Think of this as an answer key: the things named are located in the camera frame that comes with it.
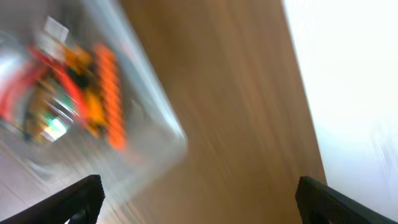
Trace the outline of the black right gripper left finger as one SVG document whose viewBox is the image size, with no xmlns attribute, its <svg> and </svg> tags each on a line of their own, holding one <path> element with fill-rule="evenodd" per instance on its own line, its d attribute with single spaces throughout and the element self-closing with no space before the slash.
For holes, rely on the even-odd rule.
<svg viewBox="0 0 398 224">
<path fill-rule="evenodd" d="M 101 176 L 93 174 L 1 223 L 96 224 L 104 200 Z"/>
</svg>

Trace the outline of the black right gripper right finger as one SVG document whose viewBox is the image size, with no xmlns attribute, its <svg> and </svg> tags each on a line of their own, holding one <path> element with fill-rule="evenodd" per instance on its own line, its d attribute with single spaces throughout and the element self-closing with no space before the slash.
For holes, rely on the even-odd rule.
<svg viewBox="0 0 398 224">
<path fill-rule="evenodd" d="M 303 224 L 397 224 L 309 176 L 299 178 L 295 200 Z"/>
</svg>

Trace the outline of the socket bit rail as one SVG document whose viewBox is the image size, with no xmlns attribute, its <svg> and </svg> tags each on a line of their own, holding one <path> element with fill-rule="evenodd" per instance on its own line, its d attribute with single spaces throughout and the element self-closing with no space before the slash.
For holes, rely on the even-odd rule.
<svg viewBox="0 0 398 224">
<path fill-rule="evenodd" d="M 95 45 L 95 55 L 107 121 L 106 139 L 115 150 L 123 151 L 126 148 L 126 130 L 118 62 L 114 52 L 104 44 Z"/>
</svg>

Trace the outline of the orange black pliers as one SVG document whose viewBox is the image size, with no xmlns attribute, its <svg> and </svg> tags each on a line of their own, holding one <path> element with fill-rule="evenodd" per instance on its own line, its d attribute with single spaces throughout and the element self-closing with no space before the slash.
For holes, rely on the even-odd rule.
<svg viewBox="0 0 398 224">
<path fill-rule="evenodd" d="M 71 122 L 81 121 L 89 132 L 98 136 L 99 128 L 105 126 L 105 119 L 90 70 L 93 64 L 91 55 L 81 47 L 64 47 L 61 53 L 63 60 L 52 58 L 35 47 L 30 52 L 39 64 L 30 82 L 34 91 L 22 125 L 24 139 L 37 143 L 43 141 L 44 131 L 62 115 L 54 105 L 61 90 L 67 100 L 60 101 L 59 105 L 71 111 Z"/>
</svg>

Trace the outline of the clear screwdriver set case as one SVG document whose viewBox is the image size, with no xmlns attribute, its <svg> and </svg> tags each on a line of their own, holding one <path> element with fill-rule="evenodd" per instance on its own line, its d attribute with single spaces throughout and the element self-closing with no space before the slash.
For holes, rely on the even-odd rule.
<svg viewBox="0 0 398 224">
<path fill-rule="evenodd" d="M 30 82 L 39 64 L 39 60 L 30 50 L 35 47 L 52 58 L 63 60 L 62 49 L 69 48 L 66 44 L 68 35 L 69 30 L 50 16 L 46 18 L 35 42 L 29 45 L 22 45 L 8 33 L 1 32 L 1 128 L 25 140 L 22 125 L 34 91 L 34 86 Z M 71 125 L 78 122 L 77 120 L 71 122 L 71 111 L 64 105 L 59 105 L 60 101 L 67 100 L 62 90 L 56 95 L 56 99 L 54 105 L 62 111 L 62 115 L 44 131 L 43 141 L 35 142 L 36 144 L 56 141 Z"/>
</svg>

